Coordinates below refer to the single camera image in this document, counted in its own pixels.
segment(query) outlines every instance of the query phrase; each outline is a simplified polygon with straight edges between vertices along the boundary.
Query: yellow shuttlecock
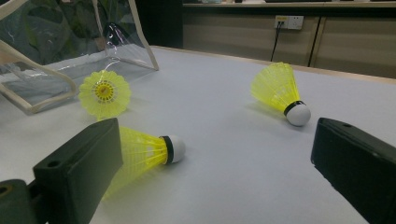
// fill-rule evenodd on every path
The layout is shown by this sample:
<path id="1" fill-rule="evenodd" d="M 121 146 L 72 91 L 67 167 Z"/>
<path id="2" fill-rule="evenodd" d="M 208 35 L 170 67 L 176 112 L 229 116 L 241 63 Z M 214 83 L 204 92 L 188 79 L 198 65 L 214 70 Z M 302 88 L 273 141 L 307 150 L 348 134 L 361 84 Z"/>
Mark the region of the yellow shuttlecock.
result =
<path id="1" fill-rule="evenodd" d="M 114 118 L 122 113 L 130 97 L 129 84 L 112 71 L 93 72 L 79 86 L 81 105 L 98 120 Z"/>
<path id="2" fill-rule="evenodd" d="M 183 141 L 175 135 L 156 137 L 120 127 L 120 140 L 123 165 L 113 177 L 104 198 L 160 164 L 180 161 L 186 151 Z"/>
<path id="3" fill-rule="evenodd" d="M 309 108 L 300 100 L 293 70 L 287 63 L 272 63 L 262 69 L 254 77 L 250 92 L 260 102 L 283 112 L 292 125 L 303 126 L 311 118 Z"/>

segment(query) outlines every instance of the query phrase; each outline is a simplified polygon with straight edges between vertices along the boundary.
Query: black device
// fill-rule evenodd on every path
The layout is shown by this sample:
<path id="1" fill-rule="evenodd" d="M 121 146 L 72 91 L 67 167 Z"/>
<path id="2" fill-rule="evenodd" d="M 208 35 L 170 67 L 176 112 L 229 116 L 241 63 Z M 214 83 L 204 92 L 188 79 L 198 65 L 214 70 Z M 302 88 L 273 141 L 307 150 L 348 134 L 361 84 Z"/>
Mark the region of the black device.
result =
<path id="1" fill-rule="evenodd" d="M 117 119 L 96 122 L 39 162 L 29 185 L 0 182 L 0 224 L 88 224 L 121 166 Z"/>
<path id="2" fill-rule="evenodd" d="M 321 118 L 311 161 L 369 223 L 396 223 L 395 147 L 350 124 Z"/>

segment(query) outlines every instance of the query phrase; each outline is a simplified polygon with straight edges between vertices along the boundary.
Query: electrical outlet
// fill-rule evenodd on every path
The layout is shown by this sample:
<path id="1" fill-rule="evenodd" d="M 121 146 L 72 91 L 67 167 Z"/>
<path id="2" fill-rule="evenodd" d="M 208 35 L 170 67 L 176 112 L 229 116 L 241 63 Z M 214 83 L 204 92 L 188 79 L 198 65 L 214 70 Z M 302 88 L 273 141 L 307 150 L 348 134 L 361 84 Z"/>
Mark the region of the electrical outlet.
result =
<path id="1" fill-rule="evenodd" d="M 304 16 L 289 16 L 288 29 L 301 30 L 303 28 Z"/>
<path id="2" fill-rule="evenodd" d="M 288 29 L 288 23 L 289 23 L 289 16 L 275 16 L 275 28 L 278 27 L 279 22 L 283 22 L 283 24 L 280 25 L 280 28 L 282 29 Z"/>

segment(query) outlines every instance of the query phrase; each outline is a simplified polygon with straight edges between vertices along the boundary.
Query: white table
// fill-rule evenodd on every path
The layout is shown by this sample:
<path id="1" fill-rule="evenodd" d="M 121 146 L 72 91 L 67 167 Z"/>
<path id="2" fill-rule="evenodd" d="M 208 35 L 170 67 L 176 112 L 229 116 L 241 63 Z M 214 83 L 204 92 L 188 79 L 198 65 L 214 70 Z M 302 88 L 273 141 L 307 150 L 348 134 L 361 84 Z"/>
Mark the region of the white table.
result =
<path id="1" fill-rule="evenodd" d="M 101 203 L 92 223 L 366 223 L 315 169 L 310 153 L 320 117 L 396 146 L 394 80 L 295 67 L 312 112 L 297 128 L 250 96 L 262 63 L 153 50 L 160 71 L 131 78 L 132 100 L 119 122 L 180 136 L 186 157 Z M 25 115 L 0 96 L 0 180 L 31 182 L 34 165 L 94 122 L 77 100 Z"/>

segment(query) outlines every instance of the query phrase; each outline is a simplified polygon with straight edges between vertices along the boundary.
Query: wire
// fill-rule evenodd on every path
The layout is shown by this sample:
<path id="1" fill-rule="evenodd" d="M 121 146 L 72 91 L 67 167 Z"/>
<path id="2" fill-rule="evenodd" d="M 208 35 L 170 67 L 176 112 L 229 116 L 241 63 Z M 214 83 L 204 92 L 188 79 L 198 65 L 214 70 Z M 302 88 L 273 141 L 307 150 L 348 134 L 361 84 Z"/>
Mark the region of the wire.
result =
<path id="1" fill-rule="evenodd" d="M 310 67 L 311 63 L 312 63 L 312 55 L 314 54 L 315 45 L 317 43 L 317 37 L 318 37 L 318 30 L 319 30 L 319 26 L 320 26 L 320 21 L 321 21 L 321 17 L 319 17 L 317 30 L 315 31 L 314 43 L 312 44 L 312 49 L 311 49 L 311 52 L 309 53 L 308 67 Z"/>
<path id="2" fill-rule="evenodd" d="M 283 24 L 284 24 L 283 21 L 279 21 L 279 22 L 277 23 L 277 27 L 276 27 L 276 36 L 275 36 L 275 44 L 274 44 L 273 52 L 272 52 L 272 54 L 271 54 L 271 61 L 272 61 L 273 58 L 274 58 L 274 53 L 275 53 L 275 49 L 276 49 L 277 39 L 279 38 L 279 33 L 280 33 L 280 30 L 281 30 L 280 28 L 282 27 Z"/>

